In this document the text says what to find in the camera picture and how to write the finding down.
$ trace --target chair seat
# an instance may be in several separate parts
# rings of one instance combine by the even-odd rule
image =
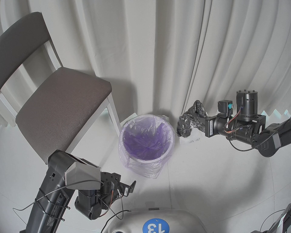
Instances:
[[[55,150],[66,151],[111,90],[108,81],[61,67],[23,105],[16,123],[47,164]]]

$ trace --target trash can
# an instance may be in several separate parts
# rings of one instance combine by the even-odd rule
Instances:
[[[119,157],[126,168],[155,179],[172,155],[174,143],[174,128],[164,116],[137,116],[121,130]]]

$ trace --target white curtain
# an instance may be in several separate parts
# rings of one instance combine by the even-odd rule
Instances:
[[[239,89],[259,92],[259,112],[291,108],[290,0],[0,0],[0,33],[33,11],[63,66],[111,82],[120,120],[176,123],[196,99],[212,115]],[[52,72],[42,47],[2,92],[19,111]]]

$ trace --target white floor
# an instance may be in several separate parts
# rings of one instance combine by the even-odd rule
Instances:
[[[118,157],[118,138],[106,112],[89,129],[72,154],[121,174],[122,182],[137,181],[134,193],[123,198],[125,209],[185,209],[196,214],[209,233],[250,233],[259,230],[263,220],[291,202],[290,146],[270,159],[257,150],[234,150],[225,137],[202,138],[180,145],[156,180],[124,168]],[[236,142],[242,149],[247,145]],[[18,127],[0,126],[0,233],[19,232],[25,224],[13,207],[33,202],[47,167],[30,147]],[[64,214],[58,233],[100,232],[112,214],[90,221],[74,208]],[[113,209],[121,210],[117,201]],[[27,222],[30,208],[19,212]],[[267,230],[280,214],[263,225]]]

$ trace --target crumpled black plastic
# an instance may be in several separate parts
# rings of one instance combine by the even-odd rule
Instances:
[[[191,134],[192,128],[198,128],[205,132],[205,124],[203,124],[199,117],[208,118],[203,104],[196,100],[191,108],[179,117],[177,125],[177,134],[179,137],[188,137]]]

